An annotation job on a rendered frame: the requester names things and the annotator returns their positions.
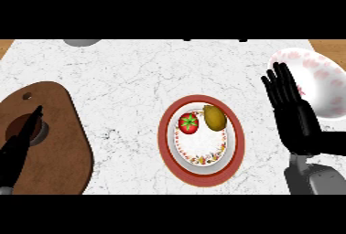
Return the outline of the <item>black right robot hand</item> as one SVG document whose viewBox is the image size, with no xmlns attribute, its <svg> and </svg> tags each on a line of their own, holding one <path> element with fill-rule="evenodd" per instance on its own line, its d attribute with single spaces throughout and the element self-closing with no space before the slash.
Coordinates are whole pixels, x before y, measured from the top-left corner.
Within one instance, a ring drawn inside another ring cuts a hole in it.
<svg viewBox="0 0 346 234">
<path fill-rule="evenodd" d="M 274 63 L 261 77 L 274 107 L 281 142 L 298 155 L 346 156 L 346 132 L 324 132 L 312 107 L 302 99 L 286 63 Z"/>
</svg>

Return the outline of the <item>white bowl with pink pattern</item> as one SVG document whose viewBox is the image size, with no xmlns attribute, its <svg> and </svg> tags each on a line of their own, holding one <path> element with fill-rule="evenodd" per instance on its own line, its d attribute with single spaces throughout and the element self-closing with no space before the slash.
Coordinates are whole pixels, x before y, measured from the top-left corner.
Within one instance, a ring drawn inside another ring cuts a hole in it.
<svg viewBox="0 0 346 234">
<path fill-rule="evenodd" d="M 287 64 L 317 116 L 326 121 L 346 120 L 346 71 L 339 64 L 305 48 L 278 50 L 269 58 L 269 69 L 275 62 Z"/>
</svg>

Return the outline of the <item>white plate with floral rim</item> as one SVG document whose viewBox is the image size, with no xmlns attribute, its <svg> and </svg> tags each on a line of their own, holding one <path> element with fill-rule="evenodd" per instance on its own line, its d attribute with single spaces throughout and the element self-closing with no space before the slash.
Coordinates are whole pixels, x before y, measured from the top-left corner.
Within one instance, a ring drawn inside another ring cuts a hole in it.
<svg viewBox="0 0 346 234">
<path fill-rule="evenodd" d="M 193 102 L 184 105 L 173 113 L 167 125 L 167 145 L 184 169 L 199 175 L 210 175 L 221 171 L 231 159 L 235 150 L 235 132 L 231 121 L 227 128 L 216 132 L 204 121 L 204 106 L 207 102 Z M 197 131 L 187 134 L 181 130 L 181 117 L 196 117 Z"/>
</svg>

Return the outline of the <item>red tomato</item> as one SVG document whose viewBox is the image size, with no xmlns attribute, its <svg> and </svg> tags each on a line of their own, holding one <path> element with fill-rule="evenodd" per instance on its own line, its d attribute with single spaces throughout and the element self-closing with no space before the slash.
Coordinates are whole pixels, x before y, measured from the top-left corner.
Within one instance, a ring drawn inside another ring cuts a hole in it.
<svg viewBox="0 0 346 234">
<path fill-rule="evenodd" d="M 188 112 L 181 116 L 179 129 L 185 134 L 194 134 L 197 132 L 199 118 L 193 112 Z"/>
</svg>

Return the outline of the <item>red round placemat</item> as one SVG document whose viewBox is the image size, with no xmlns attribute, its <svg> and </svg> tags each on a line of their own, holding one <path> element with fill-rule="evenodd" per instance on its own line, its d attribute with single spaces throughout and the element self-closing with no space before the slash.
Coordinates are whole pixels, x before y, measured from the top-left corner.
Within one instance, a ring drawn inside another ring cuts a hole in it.
<svg viewBox="0 0 346 234">
<path fill-rule="evenodd" d="M 182 167 L 178 160 L 173 158 L 167 140 L 167 127 L 169 121 L 173 118 L 173 114 L 178 112 L 181 107 L 199 102 L 206 102 L 207 104 L 215 105 L 222 110 L 222 112 L 228 116 L 228 125 L 233 128 L 235 137 L 234 150 L 231 153 L 227 153 L 227 165 L 221 169 L 218 169 L 215 173 L 209 174 L 194 173 L 191 170 Z M 178 99 L 170 104 L 159 125 L 157 143 L 167 169 L 175 177 L 187 184 L 200 187 L 218 186 L 224 184 L 235 175 L 244 160 L 244 129 L 234 111 L 216 98 L 207 95 L 190 95 Z"/>
</svg>

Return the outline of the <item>yellow-brown potato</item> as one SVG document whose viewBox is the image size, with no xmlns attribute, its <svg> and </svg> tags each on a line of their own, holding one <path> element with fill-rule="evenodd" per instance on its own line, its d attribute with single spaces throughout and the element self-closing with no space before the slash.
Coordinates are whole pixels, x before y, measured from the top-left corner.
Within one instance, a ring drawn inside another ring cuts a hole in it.
<svg viewBox="0 0 346 234">
<path fill-rule="evenodd" d="M 216 106 L 206 105 L 204 108 L 204 121 L 209 128 L 219 132 L 227 128 L 228 118 Z"/>
</svg>

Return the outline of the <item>brown wooden cutting board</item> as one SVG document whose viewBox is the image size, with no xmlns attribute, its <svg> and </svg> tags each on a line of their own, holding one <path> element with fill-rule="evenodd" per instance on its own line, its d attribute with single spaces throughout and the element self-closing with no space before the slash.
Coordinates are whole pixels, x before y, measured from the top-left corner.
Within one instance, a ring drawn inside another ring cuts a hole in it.
<svg viewBox="0 0 346 234">
<path fill-rule="evenodd" d="M 11 123 L 39 106 L 49 132 L 28 149 L 14 194 L 82 194 L 92 176 L 94 155 L 71 96 L 60 83 L 33 83 L 0 102 L 0 147 Z"/>
</svg>

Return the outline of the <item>grey rounded object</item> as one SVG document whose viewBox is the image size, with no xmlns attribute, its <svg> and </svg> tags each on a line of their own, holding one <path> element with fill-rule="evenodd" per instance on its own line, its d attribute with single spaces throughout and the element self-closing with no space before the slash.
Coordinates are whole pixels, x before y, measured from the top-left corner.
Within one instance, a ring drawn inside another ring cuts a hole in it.
<svg viewBox="0 0 346 234">
<path fill-rule="evenodd" d="M 65 39 L 64 42 L 73 47 L 89 47 L 99 42 L 99 39 Z"/>
</svg>

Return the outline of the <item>brown cupcake in grey wrapper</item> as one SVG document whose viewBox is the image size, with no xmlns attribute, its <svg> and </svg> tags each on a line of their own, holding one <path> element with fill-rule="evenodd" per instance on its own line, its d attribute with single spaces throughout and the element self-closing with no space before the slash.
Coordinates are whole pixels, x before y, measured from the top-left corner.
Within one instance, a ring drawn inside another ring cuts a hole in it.
<svg viewBox="0 0 346 234">
<path fill-rule="evenodd" d="M 24 128 L 24 124 L 27 122 L 28 117 L 30 117 L 30 114 L 26 114 L 12 121 L 6 130 L 6 139 L 9 139 L 12 135 L 20 134 L 20 131 Z M 45 141 L 48 134 L 49 134 L 49 125 L 45 122 L 45 120 L 39 118 L 36 129 L 30 137 L 30 145 L 34 146 L 40 144 Z"/>
</svg>

